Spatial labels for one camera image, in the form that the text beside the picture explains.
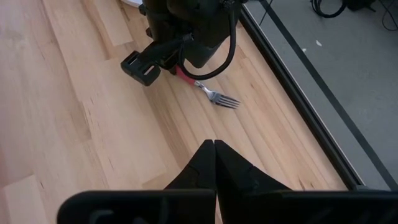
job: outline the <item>black cable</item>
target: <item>black cable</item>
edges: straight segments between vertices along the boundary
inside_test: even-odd
[[[321,3],[322,0],[311,0],[312,3],[312,9],[319,15],[322,16],[324,18],[334,18],[338,15],[340,15],[344,9],[346,9],[347,7],[347,0],[343,0],[341,7],[337,10],[337,12],[333,13],[333,14],[325,14],[322,12],[321,10]]]
[[[266,12],[264,13],[264,15],[263,15],[262,18],[261,18],[261,21],[260,21],[260,23],[259,23],[259,26],[261,26],[262,22],[264,21],[264,18],[266,17],[269,8],[271,8],[271,4],[272,4],[273,1],[274,1],[274,0],[271,0],[271,2],[269,2],[268,6],[267,6],[267,8],[266,8]]]
[[[384,12],[383,17],[382,17],[382,19],[381,19],[381,23],[383,24],[383,27],[384,27],[386,30],[388,30],[388,31],[397,31],[397,30],[398,30],[397,22],[396,22],[396,20],[394,19],[394,16],[392,16],[392,14],[391,14],[391,12],[390,12],[390,7],[391,7],[392,4],[394,3],[394,1],[395,1],[395,0],[392,0],[391,3],[390,3],[390,5],[386,6],[381,0],[379,0],[379,2],[381,3],[381,5],[383,6],[383,8],[386,9],[386,11]],[[388,27],[386,26],[386,24],[384,23],[384,19],[386,18],[386,14],[387,14],[387,13],[390,15],[390,17],[391,17],[391,19],[392,19],[392,22],[393,22],[394,25],[396,26],[395,29],[390,29],[390,28],[388,28]]]
[[[207,73],[206,75],[194,75],[192,73],[190,73],[184,66],[184,45],[182,45],[180,47],[180,50],[178,51],[178,64],[180,65],[180,68],[182,70],[182,72],[194,79],[194,80],[207,80],[209,78],[213,78],[217,75],[219,75],[221,72],[223,72],[228,65],[230,65],[230,63],[232,62],[232,59],[234,57],[235,54],[235,48],[236,48],[236,28],[235,28],[235,13],[234,13],[234,9],[231,9],[231,11],[228,14],[228,19],[229,19],[229,35],[230,35],[230,43],[229,43],[229,52],[228,52],[228,56],[225,60],[225,62],[220,65],[216,70]]]

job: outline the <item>light wood surface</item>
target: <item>light wood surface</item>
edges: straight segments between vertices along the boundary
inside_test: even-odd
[[[162,189],[205,139],[293,189],[345,188],[243,27],[231,66],[205,82],[238,110],[167,72],[150,87],[125,75],[146,27],[116,0],[0,0],[1,223],[55,223],[83,190]]]

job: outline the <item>silver fork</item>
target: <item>silver fork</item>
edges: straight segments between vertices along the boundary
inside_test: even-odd
[[[218,93],[217,91],[209,90],[207,87],[204,86],[201,82],[195,80],[193,83],[195,86],[201,88],[207,95],[207,98],[214,103],[215,105],[218,106],[224,106],[226,108],[231,108],[231,109],[236,109],[238,108],[239,102],[238,100],[235,100],[229,96],[223,95],[221,93]]]
[[[177,72],[177,76],[182,78],[183,80],[185,80],[187,83],[201,88],[206,93],[207,98],[209,98],[209,100],[212,103],[214,103],[215,105],[224,106],[226,108],[231,108],[231,109],[236,109],[236,108],[238,108],[239,104],[241,103],[238,100],[235,100],[229,96],[218,93],[217,91],[207,89],[207,87],[205,87],[204,84],[202,84],[201,82],[186,76],[182,72],[181,68],[178,66],[176,67],[176,72]]]

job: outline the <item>fork handle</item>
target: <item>fork handle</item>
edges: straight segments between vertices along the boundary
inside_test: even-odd
[[[196,83],[195,83],[196,80],[186,76],[178,65],[175,67],[175,71],[177,72],[178,77],[182,78],[183,80],[185,80],[187,83],[189,83],[191,85],[196,85]]]

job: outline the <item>gray floor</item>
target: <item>gray floor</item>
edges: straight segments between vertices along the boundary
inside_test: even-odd
[[[341,4],[324,2],[325,11]],[[258,2],[246,6],[259,23],[264,8]],[[334,19],[319,18],[309,0],[276,0],[272,8],[398,182],[398,32],[383,28],[384,8],[375,2],[377,12],[347,9]],[[391,12],[398,19],[398,3]],[[269,16],[261,28],[365,184],[388,189]]]

